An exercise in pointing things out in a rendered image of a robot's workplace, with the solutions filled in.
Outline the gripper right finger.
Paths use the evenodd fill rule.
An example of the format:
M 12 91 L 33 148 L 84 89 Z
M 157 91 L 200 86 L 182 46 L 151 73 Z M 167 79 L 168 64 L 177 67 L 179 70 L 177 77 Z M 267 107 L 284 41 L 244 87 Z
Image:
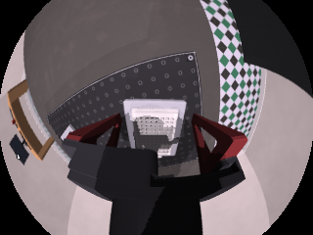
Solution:
M 247 142 L 244 133 L 197 114 L 193 114 L 192 127 L 201 174 L 211 172 L 221 160 L 235 157 Z M 211 153 L 200 127 L 216 139 L 216 146 Z

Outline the white well plate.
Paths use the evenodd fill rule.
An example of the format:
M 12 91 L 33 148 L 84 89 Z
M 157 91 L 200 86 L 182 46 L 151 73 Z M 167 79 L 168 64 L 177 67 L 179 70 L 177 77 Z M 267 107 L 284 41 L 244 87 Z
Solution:
M 178 109 L 132 108 L 137 149 L 150 149 L 158 155 L 170 155 L 177 118 Z

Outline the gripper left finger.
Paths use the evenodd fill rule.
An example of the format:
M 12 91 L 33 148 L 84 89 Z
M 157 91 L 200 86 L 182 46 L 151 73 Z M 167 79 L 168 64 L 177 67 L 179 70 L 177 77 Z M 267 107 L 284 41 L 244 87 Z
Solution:
M 121 124 L 121 116 L 116 114 L 74 130 L 67 135 L 66 139 L 97 145 L 97 139 L 113 127 L 111 137 L 106 146 L 117 147 Z

